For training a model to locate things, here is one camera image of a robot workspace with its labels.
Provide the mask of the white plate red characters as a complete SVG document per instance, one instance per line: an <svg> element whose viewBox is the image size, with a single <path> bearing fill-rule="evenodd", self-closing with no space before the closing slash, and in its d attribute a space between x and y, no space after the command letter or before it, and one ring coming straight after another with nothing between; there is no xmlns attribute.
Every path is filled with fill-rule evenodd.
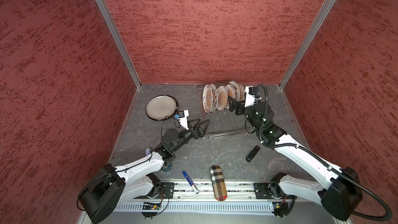
<svg viewBox="0 0 398 224"><path fill-rule="evenodd" d="M229 84L234 88L235 99L237 101L243 101L245 99L245 88L243 84L236 82L234 80L229 81Z"/></svg>

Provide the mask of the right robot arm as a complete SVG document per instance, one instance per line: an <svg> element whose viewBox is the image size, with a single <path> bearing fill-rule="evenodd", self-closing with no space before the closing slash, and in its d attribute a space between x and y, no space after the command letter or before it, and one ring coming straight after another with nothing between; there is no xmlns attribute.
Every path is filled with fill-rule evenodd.
<svg viewBox="0 0 398 224"><path fill-rule="evenodd" d="M231 112L246 117L263 146L286 156L314 179L308 181L278 173L270 182L275 197L291 195L310 200L341 221L347 221L355 213L363 199L363 189L354 169L342 169L297 142L273 123L274 112L267 101L254 99L252 104L246 105L228 97L228 103Z"/></svg>

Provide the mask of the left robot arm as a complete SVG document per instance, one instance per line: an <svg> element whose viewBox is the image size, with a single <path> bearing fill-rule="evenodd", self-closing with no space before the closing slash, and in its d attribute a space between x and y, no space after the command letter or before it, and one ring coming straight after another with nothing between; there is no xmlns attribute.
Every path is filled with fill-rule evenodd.
<svg viewBox="0 0 398 224"><path fill-rule="evenodd" d="M79 193L77 206L86 212L91 223L99 224L118 204L154 194L160 180L155 173L171 166L176 151L190 140L203 138L210 120L192 119L187 129L168 129L160 144L145 157L123 166L102 166Z"/></svg>

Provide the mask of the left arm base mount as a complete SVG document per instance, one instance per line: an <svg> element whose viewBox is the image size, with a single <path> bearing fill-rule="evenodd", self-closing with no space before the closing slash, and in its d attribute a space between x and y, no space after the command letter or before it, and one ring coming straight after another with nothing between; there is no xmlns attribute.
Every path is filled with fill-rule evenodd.
<svg viewBox="0 0 398 224"><path fill-rule="evenodd" d="M145 196L147 199L172 199L174 196L175 183L163 182L156 184L148 195Z"/></svg>

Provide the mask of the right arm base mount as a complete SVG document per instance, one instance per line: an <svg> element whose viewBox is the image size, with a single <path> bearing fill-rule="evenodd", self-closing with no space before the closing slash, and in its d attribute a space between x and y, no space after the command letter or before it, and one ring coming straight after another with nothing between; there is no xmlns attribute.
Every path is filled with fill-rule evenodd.
<svg viewBox="0 0 398 224"><path fill-rule="evenodd" d="M274 193L269 183L254 183L254 193L257 200L292 200L293 196L285 195L283 192Z"/></svg>

